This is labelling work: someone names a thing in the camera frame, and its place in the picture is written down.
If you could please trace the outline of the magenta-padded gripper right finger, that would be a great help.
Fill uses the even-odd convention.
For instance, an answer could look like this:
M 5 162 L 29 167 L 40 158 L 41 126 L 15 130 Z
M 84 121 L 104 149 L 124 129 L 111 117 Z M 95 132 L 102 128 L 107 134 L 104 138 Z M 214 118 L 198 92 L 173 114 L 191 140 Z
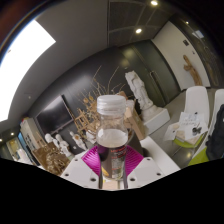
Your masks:
M 127 147 L 124 188 L 134 189 L 143 187 L 164 176 L 164 173 L 151 157 L 143 157 L 132 147 Z

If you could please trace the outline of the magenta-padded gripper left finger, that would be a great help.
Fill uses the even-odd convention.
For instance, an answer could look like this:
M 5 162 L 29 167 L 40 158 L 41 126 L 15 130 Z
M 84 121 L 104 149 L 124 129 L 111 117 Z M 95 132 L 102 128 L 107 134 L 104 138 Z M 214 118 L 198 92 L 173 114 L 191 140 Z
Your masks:
M 100 189 L 102 187 L 101 163 L 97 147 L 75 156 L 61 177 L 84 188 Z

